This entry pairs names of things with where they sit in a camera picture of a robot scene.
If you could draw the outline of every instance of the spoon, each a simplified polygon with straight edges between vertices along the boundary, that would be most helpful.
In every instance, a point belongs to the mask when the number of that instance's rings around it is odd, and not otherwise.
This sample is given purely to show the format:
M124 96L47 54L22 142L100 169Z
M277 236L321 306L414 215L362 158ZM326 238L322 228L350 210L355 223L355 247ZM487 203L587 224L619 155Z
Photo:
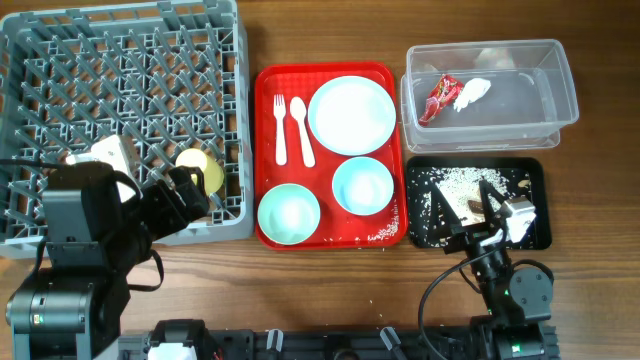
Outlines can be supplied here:
M304 165L306 167L314 167L316 159L313 156L313 149L309 141L309 134L307 134L307 127L304 125L304 118L307 117L307 107L304 101L297 96L291 99L289 112L298 122L298 128L300 129L300 146L302 147L302 160L304 161Z

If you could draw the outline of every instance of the yellow cup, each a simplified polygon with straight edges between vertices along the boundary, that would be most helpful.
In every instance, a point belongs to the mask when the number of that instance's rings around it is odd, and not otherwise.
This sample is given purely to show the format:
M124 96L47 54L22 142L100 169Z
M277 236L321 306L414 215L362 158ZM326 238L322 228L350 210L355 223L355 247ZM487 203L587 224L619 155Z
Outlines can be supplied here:
M204 175L204 191L209 196L220 189L224 181L224 171L210 156L198 149L187 149L178 155L176 166L198 167ZM191 175L193 182L198 184L195 175Z

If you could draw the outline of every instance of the red placemat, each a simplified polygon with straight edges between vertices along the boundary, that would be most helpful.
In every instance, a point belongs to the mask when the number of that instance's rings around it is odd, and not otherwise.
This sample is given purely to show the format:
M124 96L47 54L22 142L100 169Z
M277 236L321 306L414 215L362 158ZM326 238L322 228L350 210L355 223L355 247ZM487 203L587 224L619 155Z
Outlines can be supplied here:
M391 138L378 150L366 154L383 163L391 172L395 191L382 211L371 216L357 216L344 210L333 196L331 181L338 166L350 156L338 155L322 146L309 130L316 166L307 168L302 161L298 124L289 114L289 102L295 96L309 106L313 94L324 83L340 76L362 76L380 84L395 102L393 74L381 63L324 63L277 65L258 75L255 85L255 186L256 203L273 187L295 183L315 194L320 203L318 229L303 243L279 245L264 235L256 224L256 233L266 246L277 250L320 250L390 246L398 242L407 230L407 200L405 196L402 143L396 127ZM273 97L282 94L287 104L284 120L287 145L287 164L275 162L276 120L273 116Z

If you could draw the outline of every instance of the wooden surface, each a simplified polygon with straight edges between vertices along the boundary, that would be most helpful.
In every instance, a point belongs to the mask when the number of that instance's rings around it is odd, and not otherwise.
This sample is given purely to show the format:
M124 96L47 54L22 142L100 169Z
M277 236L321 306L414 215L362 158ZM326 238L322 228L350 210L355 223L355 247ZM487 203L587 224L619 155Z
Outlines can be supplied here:
M2 0L0 15L129 0ZM271 64L377 60L398 83L416 44L555 38L573 72L580 119L544 166L552 247L514 252L543 261L556 275L553 318L564 359L640 357L640 2L564 1L247 1L240 15L249 35L252 77ZM134 293L122 316L126 331L157 321L202 318L209 328L264 331L329 329L359 324L416 326L419 298L460 261L439 250L393 248L283 254L255 238L160 248L167 276L155 293ZM31 261L0 260L0 299L21 283ZM151 264L132 282L157 281ZM458 276L435 291L430 324L465 324L485 311ZM10 358L0 321L0 358Z

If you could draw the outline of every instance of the white fork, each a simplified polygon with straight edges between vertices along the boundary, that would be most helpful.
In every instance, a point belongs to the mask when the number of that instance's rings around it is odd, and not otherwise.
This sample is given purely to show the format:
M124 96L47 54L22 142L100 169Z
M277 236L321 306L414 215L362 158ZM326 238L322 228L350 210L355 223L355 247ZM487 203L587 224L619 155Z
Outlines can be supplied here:
M287 114L287 106L284 103L284 95L273 97L273 116L276 117L276 164L282 166L287 163L287 147L284 142L284 116Z

